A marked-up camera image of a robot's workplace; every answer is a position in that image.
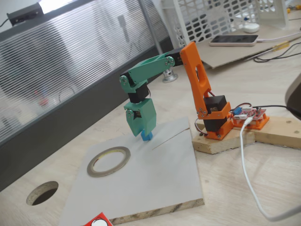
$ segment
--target green robotic arm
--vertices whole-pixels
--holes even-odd
[[[156,127],[156,111],[152,99],[146,98],[149,94],[147,80],[173,66],[182,65],[180,51],[181,48],[175,49],[141,61],[120,76],[119,82],[130,99],[124,109],[134,136],[141,133],[143,140],[152,139],[151,132]]]

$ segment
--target masking tape ring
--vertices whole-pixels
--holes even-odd
[[[97,160],[101,159],[106,154],[110,154],[112,152],[121,152],[121,153],[123,153],[123,155],[124,155],[123,160],[117,166],[113,167],[112,169],[102,171],[102,172],[95,171],[94,170],[94,164],[97,162]],[[107,175],[115,173],[116,171],[118,171],[122,167],[124,167],[125,164],[128,162],[128,160],[130,159],[130,157],[131,157],[130,150],[126,147],[112,147],[112,148],[109,148],[109,149],[99,153],[97,156],[95,156],[90,161],[90,163],[88,164],[88,167],[87,167],[87,172],[91,177],[94,177],[94,178],[105,177]]]

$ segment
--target red label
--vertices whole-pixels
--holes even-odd
[[[87,223],[85,226],[113,226],[111,222],[106,218],[106,216],[101,213],[95,218],[93,218],[89,223]]]

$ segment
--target blue block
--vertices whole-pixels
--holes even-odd
[[[147,136],[145,135],[145,130],[142,130],[141,137],[143,141],[151,140],[152,139],[152,133],[150,132]]]
[[[238,107],[238,108],[236,108],[236,109],[233,110],[233,115],[240,114],[241,112],[242,112],[241,107]]]

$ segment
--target phone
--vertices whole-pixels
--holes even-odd
[[[258,35],[217,35],[209,46],[254,46]]]

